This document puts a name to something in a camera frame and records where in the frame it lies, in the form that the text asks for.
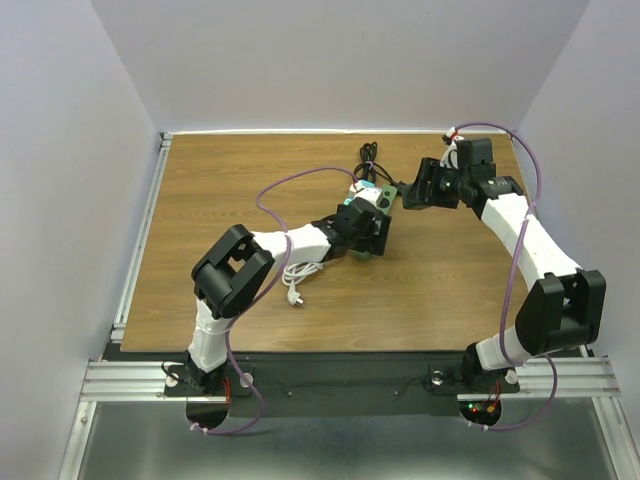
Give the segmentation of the green power strip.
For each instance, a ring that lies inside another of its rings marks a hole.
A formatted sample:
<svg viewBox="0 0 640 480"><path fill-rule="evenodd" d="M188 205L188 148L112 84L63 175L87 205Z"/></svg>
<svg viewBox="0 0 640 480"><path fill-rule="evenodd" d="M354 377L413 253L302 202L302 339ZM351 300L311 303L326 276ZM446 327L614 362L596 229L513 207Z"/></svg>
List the green power strip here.
<svg viewBox="0 0 640 480"><path fill-rule="evenodd" d="M382 196L380 198L379 205L376 209L379 212L383 212L384 214L390 216L391 206L397 196L397 188L391 185L385 185L379 188L382 189ZM372 255L370 253L369 256L353 256L353 257L359 261L368 261L373 256L375 255Z"/></svg>

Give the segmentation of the dark green cube adapter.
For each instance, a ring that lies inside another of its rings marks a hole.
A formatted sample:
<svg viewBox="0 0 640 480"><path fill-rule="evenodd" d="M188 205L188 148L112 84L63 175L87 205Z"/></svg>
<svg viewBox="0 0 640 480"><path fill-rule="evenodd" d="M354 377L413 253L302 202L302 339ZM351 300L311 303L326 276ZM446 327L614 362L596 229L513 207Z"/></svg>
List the dark green cube adapter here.
<svg viewBox="0 0 640 480"><path fill-rule="evenodd" d="M401 195L402 206L405 210L413 210L419 206L413 192L413 185L406 184L401 186L398 189L398 193Z"/></svg>

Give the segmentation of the blue usb socket strip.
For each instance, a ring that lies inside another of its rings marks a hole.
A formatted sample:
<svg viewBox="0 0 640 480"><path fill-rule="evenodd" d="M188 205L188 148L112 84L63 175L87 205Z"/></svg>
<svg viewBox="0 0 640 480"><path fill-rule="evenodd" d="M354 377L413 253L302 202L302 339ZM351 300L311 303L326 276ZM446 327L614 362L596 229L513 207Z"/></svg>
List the blue usb socket strip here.
<svg viewBox="0 0 640 480"><path fill-rule="evenodd" d="M349 187L344 206L355 204L357 208L365 212L376 210L380 197L380 189L366 180L358 180Z"/></svg>

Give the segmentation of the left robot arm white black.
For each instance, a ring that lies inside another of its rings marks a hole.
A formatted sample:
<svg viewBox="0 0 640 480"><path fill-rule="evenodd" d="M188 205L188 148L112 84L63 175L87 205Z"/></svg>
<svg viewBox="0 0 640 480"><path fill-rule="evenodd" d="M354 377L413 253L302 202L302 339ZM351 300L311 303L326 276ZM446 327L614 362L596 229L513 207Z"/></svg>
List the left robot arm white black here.
<svg viewBox="0 0 640 480"><path fill-rule="evenodd" d="M196 326L188 347L188 382L199 393L215 392L227 363L225 337L232 320L259 298L267 277L298 263L324 263L348 252L382 256L391 217L363 199L289 231L251 232L230 227L191 272Z"/></svg>

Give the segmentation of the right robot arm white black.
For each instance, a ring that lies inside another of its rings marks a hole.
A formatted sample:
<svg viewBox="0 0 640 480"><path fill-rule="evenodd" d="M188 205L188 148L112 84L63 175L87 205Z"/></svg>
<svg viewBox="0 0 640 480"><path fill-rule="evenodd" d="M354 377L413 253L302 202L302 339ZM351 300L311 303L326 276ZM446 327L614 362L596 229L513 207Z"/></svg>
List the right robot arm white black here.
<svg viewBox="0 0 640 480"><path fill-rule="evenodd" d="M496 371L544 354L577 348L599 335L606 280L585 270L552 239L534 206L511 176L500 176L490 139L466 139L452 131L441 159L422 159L414 182L402 192L407 210L455 209L464 204L502 242L512 257L510 273L528 289L512 327L467 347L463 384L482 390Z"/></svg>

